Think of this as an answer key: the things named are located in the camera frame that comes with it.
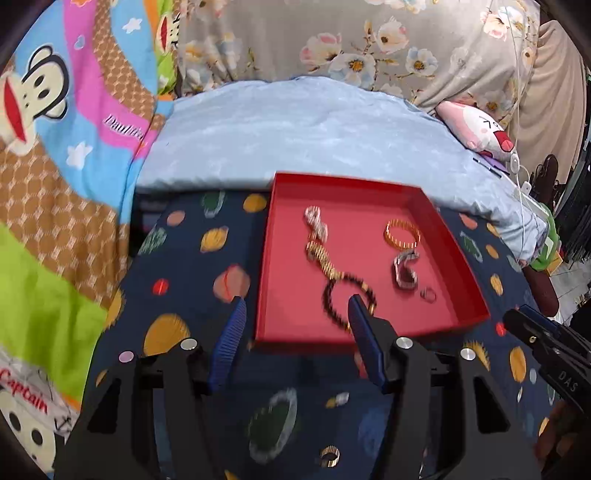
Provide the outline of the green white garment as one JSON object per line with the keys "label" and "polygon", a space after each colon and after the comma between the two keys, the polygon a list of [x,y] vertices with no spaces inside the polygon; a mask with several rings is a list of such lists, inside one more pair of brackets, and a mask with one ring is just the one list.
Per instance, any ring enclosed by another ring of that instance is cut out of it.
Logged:
{"label": "green white garment", "polygon": [[542,204],[541,208],[548,215],[548,233],[544,239],[539,256],[530,264],[530,266],[538,272],[544,271],[550,266],[560,244],[560,237],[556,231],[553,214],[545,204]]}

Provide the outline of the light blue quilt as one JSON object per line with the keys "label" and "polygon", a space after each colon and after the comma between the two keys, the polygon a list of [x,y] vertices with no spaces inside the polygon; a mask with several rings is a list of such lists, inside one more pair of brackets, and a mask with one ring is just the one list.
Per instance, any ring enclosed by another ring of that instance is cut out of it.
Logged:
{"label": "light blue quilt", "polygon": [[139,192],[262,190],[279,172],[408,184],[490,220],[520,260],[549,231],[515,185],[407,101],[325,77],[243,81],[177,100]]}

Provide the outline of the small hoop earring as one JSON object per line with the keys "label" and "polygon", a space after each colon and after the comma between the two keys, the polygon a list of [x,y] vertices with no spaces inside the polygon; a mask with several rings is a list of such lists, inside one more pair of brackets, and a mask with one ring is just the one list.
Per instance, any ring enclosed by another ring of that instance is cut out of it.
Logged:
{"label": "small hoop earring", "polygon": [[437,301],[437,292],[431,287],[425,287],[420,291],[420,296],[426,302],[433,304]]}

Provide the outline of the silver metal wristwatch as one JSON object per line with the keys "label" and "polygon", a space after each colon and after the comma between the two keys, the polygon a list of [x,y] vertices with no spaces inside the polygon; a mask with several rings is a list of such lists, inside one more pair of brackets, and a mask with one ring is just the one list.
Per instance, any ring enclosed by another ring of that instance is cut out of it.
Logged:
{"label": "silver metal wristwatch", "polygon": [[412,263],[418,261],[419,253],[415,249],[401,252],[393,261],[394,285],[401,290],[415,290],[418,287],[418,275]]}

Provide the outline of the colourful monkey cartoon blanket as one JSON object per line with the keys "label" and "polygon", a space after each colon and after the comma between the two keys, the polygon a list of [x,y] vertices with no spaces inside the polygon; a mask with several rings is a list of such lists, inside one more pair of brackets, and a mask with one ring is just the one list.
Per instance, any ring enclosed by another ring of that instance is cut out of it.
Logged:
{"label": "colourful monkey cartoon blanket", "polygon": [[1,5],[1,475],[49,479],[171,112],[177,1]]}

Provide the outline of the grey floral curtain fabric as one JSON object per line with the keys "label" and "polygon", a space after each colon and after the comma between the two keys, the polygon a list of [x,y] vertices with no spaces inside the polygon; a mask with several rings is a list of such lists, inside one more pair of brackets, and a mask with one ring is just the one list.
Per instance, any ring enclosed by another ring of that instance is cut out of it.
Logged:
{"label": "grey floral curtain fabric", "polygon": [[426,112],[450,100],[506,121],[539,28],[535,1],[185,1],[177,90],[317,75]]}

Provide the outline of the red cardboard tray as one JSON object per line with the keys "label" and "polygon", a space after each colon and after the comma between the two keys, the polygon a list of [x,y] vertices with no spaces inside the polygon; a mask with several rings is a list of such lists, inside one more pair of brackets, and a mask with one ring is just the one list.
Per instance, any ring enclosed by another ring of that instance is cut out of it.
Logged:
{"label": "red cardboard tray", "polygon": [[[454,235],[425,193],[408,185],[322,175],[279,173],[273,180],[260,275],[254,344],[277,353],[352,353],[353,336],[325,313],[327,278],[308,260],[310,228],[304,211],[321,210],[329,228],[325,248],[339,271],[365,281],[377,297],[377,317],[398,333],[435,337],[464,332],[486,321],[489,308]],[[413,222],[422,233],[420,258],[412,263],[416,290],[394,285],[398,252],[384,239],[394,218]],[[435,303],[420,291],[433,288]]]}

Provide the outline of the pink white plush pillow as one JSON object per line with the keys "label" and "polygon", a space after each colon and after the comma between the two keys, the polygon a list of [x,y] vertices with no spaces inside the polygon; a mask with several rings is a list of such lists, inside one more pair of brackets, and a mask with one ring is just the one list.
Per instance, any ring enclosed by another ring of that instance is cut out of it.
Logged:
{"label": "pink white plush pillow", "polygon": [[436,113],[469,150],[499,162],[506,163],[511,159],[515,144],[489,114],[451,101],[441,102]]}

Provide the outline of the navy planet print bedsheet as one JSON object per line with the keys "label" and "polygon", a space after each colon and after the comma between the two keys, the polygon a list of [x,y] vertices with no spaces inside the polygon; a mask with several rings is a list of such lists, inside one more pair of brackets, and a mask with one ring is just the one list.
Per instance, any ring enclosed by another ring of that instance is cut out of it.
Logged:
{"label": "navy planet print bedsheet", "polygon": [[422,191],[183,195],[122,280],[59,479],[537,479],[507,246]]}

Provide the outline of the gold twisted cuff bangle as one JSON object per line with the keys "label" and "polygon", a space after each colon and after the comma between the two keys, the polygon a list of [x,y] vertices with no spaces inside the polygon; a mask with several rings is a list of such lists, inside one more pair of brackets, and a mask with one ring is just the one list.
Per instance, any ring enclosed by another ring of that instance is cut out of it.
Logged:
{"label": "gold twisted cuff bangle", "polygon": [[401,252],[417,248],[422,241],[422,233],[413,222],[394,218],[385,226],[384,239]]}

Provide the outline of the dark red chair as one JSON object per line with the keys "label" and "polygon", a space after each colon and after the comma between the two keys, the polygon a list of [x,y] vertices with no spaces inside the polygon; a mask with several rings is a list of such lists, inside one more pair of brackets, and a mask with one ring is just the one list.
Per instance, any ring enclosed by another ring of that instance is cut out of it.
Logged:
{"label": "dark red chair", "polygon": [[[545,204],[552,214],[554,210],[554,186],[558,175],[558,167],[556,156],[549,154],[530,176],[530,183],[532,185],[530,195],[539,204]],[[546,317],[554,317],[559,311],[559,300],[551,283],[548,268],[538,272],[529,265],[523,268],[523,273],[530,286],[538,310]]]}

